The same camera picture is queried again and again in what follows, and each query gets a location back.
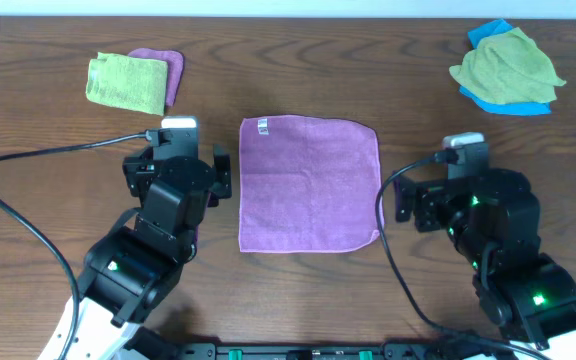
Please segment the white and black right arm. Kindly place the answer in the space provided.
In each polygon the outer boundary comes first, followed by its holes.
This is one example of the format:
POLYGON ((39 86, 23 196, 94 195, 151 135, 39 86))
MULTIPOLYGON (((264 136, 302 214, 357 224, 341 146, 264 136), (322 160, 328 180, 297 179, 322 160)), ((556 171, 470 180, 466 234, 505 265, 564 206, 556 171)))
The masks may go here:
POLYGON ((479 306, 503 339, 555 357, 576 344, 576 283, 540 249, 540 204, 528 179, 507 169, 394 181, 396 219, 443 230, 474 269, 479 306))

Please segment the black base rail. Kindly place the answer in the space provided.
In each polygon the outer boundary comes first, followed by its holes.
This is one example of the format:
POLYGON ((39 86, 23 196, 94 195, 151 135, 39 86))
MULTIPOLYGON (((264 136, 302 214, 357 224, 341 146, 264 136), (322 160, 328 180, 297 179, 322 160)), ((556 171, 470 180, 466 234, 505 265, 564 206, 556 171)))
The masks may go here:
POLYGON ((431 360, 456 359, 428 343, 249 345, 193 343, 180 345, 177 360, 431 360))

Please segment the folded green cloth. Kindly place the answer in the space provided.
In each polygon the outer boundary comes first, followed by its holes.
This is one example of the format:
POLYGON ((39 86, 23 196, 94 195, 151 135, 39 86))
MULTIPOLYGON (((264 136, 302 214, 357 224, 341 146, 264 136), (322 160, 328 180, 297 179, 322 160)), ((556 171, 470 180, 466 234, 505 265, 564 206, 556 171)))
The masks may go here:
POLYGON ((168 66, 114 53, 89 61, 86 98, 100 105, 163 116, 168 66))

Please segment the crumpled green cloth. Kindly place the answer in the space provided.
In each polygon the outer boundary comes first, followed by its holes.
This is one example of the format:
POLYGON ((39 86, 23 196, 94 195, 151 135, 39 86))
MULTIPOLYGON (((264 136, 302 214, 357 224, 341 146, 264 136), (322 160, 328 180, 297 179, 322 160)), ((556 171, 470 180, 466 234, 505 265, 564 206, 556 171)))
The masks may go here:
POLYGON ((566 81, 551 59, 516 27, 483 38, 449 74, 479 99, 495 104, 549 103, 566 81))

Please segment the blue cloth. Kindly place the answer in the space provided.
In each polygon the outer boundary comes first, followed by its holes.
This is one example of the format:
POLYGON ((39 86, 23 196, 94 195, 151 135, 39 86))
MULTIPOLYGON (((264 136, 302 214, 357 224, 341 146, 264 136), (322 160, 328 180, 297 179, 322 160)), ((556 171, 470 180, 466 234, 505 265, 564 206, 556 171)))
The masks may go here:
MULTIPOLYGON (((506 33, 512 29, 513 26, 504 19, 497 19, 470 30, 467 36, 472 47, 476 49, 482 39, 506 33)), ((500 105, 483 101, 464 86, 459 88, 459 92, 463 96, 471 99, 479 108, 491 114, 507 116, 540 116, 551 113, 549 103, 524 102, 500 105)))

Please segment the purple microfiber cloth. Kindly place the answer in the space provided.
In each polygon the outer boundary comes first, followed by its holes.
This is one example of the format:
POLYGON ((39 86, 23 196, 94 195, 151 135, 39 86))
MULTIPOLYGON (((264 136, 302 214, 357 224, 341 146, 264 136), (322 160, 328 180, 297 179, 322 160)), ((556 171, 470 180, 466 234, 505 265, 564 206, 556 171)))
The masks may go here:
POLYGON ((379 236, 379 145, 365 125, 300 115, 246 118, 239 170, 244 253, 345 253, 379 236))

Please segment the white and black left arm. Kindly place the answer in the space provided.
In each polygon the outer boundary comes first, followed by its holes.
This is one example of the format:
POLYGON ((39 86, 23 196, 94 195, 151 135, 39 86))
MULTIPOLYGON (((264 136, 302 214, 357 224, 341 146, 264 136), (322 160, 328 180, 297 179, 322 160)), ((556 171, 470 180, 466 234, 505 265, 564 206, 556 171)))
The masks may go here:
POLYGON ((209 207, 232 195, 229 154, 213 164, 194 145, 148 146, 124 159, 131 194, 125 211, 84 258, 81 300, 64 311, 43 359, 110 359, 133 338, 178 284, 197 253, 198 227, 209 207))

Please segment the folded purple cloth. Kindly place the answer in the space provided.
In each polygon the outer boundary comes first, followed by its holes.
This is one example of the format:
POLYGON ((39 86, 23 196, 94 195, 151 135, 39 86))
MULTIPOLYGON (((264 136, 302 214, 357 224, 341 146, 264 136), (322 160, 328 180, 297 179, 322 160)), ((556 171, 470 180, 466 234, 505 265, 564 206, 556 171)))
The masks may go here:
POLYGON ((154 59, 164 61, 167 64, 167 86, 165 104, 173 106, 184 71, 184 56, 175 50, 155 50, 150 48, 138 48, 128 53, 130 57, 141 59, 154 59))

